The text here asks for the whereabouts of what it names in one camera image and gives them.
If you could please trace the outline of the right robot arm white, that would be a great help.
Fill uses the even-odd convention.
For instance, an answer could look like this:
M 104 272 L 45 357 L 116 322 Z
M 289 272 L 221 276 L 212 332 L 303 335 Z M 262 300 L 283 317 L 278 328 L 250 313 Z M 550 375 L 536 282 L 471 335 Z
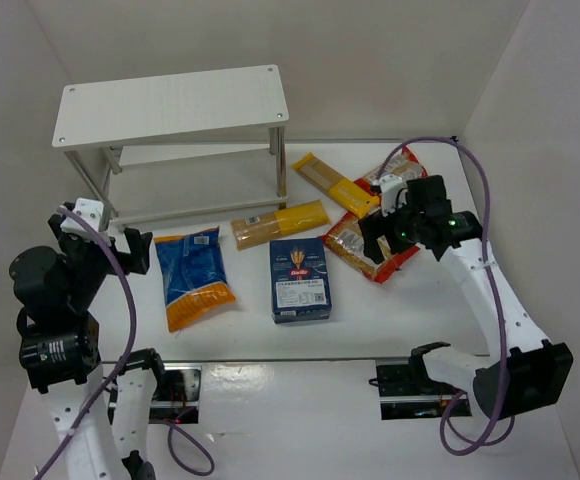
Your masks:
M 386 175 L 371 189 L 381 203 L 360 219 L 364 253 L 384 258 L 422 246 L 461 289 L 486 339 L 487 355 L 467 354 L 447 342 L 412 350 L 409 365 L 424 389 L 438 383 L 468 393 L 488 418 L 506 419 L 555 404 L 573 365 L 565 343 L 553 343 L 534 323 L 501 272 L 479 219 L 456 211 L 439 175 L 405 181 Z

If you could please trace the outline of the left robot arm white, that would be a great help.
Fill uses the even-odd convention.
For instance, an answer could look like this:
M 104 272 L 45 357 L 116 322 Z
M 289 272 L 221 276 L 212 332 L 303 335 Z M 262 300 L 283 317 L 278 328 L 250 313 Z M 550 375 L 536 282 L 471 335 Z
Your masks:
M 128 251 L 105 237 L 100 214 L 66 203 L 48 224 L 59 247 L 36 246 L 9 267 L 22 305 L 16 320 L 19 362 L 49 413 L 59 445 L 36 473 L 63 459 L 71 479 L 153 479 L 147 458 L 152 397 L 165 374 L 152 348 L 134 347 L 138 316 L 127 277 L 150 268 L 153 236 L 128 228 Z M 126 298 L 126 346 L 110 373 L 99 352 L 99 324 L 89 307 L 104 279 L 116 275 Z

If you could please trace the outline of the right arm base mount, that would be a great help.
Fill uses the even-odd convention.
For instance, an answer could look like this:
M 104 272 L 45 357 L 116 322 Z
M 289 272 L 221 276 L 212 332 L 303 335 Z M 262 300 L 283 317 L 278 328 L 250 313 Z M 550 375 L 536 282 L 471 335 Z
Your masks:
M 456 393 L 453 387 L 438 382 L 419 386 L 406 358 L 379 360 L 375 369 L 368 384 L 378 392 L 383 421 L 440 418 Z

